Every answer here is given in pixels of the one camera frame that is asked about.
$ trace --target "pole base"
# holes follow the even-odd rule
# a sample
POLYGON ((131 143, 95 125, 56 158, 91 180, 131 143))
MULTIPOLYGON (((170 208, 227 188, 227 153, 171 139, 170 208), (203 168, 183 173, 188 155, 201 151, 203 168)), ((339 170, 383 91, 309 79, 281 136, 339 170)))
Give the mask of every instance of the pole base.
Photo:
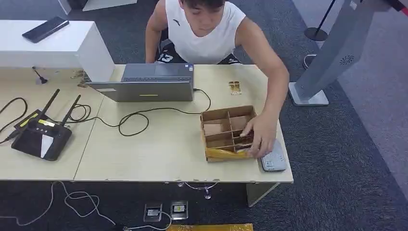
POLYGON ((327 100, 327 97, 324 94, 323 90, 319 91, 312 98, 305 100, 305 99, 301 99, 299 95, 297 94, 295 84, 296 82, 289 83, 289 93, 292 97, 292 100, 295 106, 327 106, 329 105, 329 101, 327 100))
POLYGON ((316 27, 309 27, 305 30, 305 36, 314 41, 325 41, 327 39, 328 35, 324 30, 320 29, 317 34, 316 31, 318 31, 316 27))

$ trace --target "router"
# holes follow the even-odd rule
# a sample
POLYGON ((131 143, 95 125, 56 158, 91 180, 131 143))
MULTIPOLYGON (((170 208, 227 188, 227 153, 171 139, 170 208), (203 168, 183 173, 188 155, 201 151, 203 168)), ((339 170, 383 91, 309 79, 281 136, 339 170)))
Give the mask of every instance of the router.
POLYGON ((59 92, 59 89, 55 91, 39 116, 29 120, 27 126, 23 128, 12 143, 13 149, 48 161, 58 159, 72 135, 72 131, 64 127, 64 125, 79 98, 81 98, 81 95, 78 95, 60 124, 43 120, 42 118, 44 118, 45 113, 59 92))

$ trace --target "black hair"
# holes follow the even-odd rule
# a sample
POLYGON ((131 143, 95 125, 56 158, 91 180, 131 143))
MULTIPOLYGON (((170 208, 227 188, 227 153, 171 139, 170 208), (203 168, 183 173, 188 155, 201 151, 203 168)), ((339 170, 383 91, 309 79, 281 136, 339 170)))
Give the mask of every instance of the black hair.
POLYGON ((181 0, 183 3, 187 3, 190 8, 196 8, 197 6, 204 6, 208 9, 217 9, 225 4, 227 0, 181 0))

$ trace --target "white sleeveless shirt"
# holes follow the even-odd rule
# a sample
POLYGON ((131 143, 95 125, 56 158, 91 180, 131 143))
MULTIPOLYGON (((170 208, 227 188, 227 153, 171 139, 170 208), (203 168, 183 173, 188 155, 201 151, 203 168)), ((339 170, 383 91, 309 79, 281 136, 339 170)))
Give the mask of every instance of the white sleeveless shirt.
POLYGON ((208 35, 197 37, 178 1, 166 0, 166 14, 168 37, 182 59, 192 64, 217 64, 234 51, 235 34, 245 17, 237 6, 225 2, 219 25, 208 35))

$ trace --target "black shorts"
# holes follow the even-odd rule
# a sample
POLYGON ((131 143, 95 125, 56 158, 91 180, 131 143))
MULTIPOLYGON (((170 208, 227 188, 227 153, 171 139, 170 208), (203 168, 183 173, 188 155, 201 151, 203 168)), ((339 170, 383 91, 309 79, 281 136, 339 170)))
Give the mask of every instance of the black shorts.
MULTIPOLYGON (((158 54, 156 59, 157 63, 165 64, 186 64, 187 62, 177 54, 176 49, 174 48, 174 43, 170 43, 163 47, 162 52, 158 54)), ((240 64, 241 62, 235 57, 235 55, 230 54, 225 59, 223 59, 218 64, 221 65, 230 65, 230 64, 240 64)))

